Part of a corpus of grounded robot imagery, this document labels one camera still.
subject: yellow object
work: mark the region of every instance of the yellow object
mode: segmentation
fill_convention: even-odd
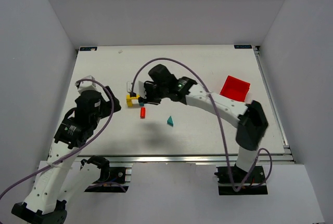
[[[133,106],[133,102],[132,102],[132,100],[133,100],[133,99],[138,100],[139,97],[140,97],[140,95],[138,95],[138,94],[136,95],[136,97],[131,97],[130,95],[126,95],[126,103],[127,103],[127,106],[128,106],[128,107],[132,107],[132,106]]]

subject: green block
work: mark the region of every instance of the green block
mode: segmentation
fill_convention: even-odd
[[[167,120],[166,123],[169,124],[170,126],[173,126],[173,121],[172,121],[172,117],[171,116],[169,116],[169,118],[168,118],[168,120]]]

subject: white panel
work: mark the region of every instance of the white panel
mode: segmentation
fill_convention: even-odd
[[[252,49],[233,46],[122,46],[98,47],[97,51],[80,51],[76,61],[62,116],[75,107],[78,92],[75,81],[87,75],[109,85],[120,100],[122,110],[117,112],[110,126],[98,139],[86,147],[81,155],[170,155],[170,154],[224,154],[221,132],[216,116],[202,109],[164,99],[159,106],[146,105],[146,118],[140,119],[140,108],[126,105],[126,82],[132,81],[138,69],[156,57],[169,57],[188,65],[207,84],[219,93],[228,75],[251,84],[246,102],[252,99],[262,103],[269,127],[261,143],[273,153],[283,153],[283,142],[261,78]],[[176,77],[189,76],[178,64],[163,61],[147,66],[138,77],[150,80],[148,71],[158,63],[168,67]],[[172,116],[174,127],[167,125]],[[223,121],[229,152],[238,153],[236,129]]]
[[[49,0],[80,45],[261,44],[284,0]]]
[[[262,45],[291,150],[333,223],[333,0],[286,0]]]
[[[68,179],[79,167],[76,162]],[[274,165],[268,195],[219,196],[214,172],[212,165],[134,164],[127,193],[84,193],[73,202],[66,224],[323,222],[303,165]]]
[[[0,191],[45,159],[67,91],[75,52],[47,0],[0,0]],[[0,221],[31,180],[0,201]]]

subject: red tray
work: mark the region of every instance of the red tray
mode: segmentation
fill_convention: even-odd
[[[244,102],[249,89],[250,83],[228,76],[220,95],[236,101]]]

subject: gray wall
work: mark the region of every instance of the gray wall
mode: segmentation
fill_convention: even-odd
[[[286,0],[261,54],[292,153],[333,223],[333,0]]]
[[[74,48],[48,0],[0,0],[0,191],[45,159],[75,61]],[[0,221],[31,181],[0,201]]]
[[[80,45],[260,45],[284,0],[49,0]]]

